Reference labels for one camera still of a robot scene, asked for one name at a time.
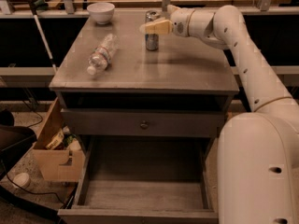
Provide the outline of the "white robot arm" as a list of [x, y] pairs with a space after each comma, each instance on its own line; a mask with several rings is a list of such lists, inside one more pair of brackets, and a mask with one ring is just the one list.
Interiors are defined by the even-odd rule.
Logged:
[[299, 159], [299, 104], [251, 40], [234, 6], [216, 12], [168, 6], [144, 34], [196, 37], [231, 51], [250, 111], [229, 119], [218, 140], [220, 224], [298, 224], [292, 169]]

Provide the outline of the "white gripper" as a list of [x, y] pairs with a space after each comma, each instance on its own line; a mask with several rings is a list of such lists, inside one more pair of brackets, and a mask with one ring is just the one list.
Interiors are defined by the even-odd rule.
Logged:
[[167, 13], [170, 15], [170, 20], [150, 21], [142, 24], [139, 31], [142, 34], [148, 35], [168, 35], [172, 32], [178, 36], [189, 36], [189, 23], [194, 12], [193, 8], [179, 8], [174, 5], [168, 5]]

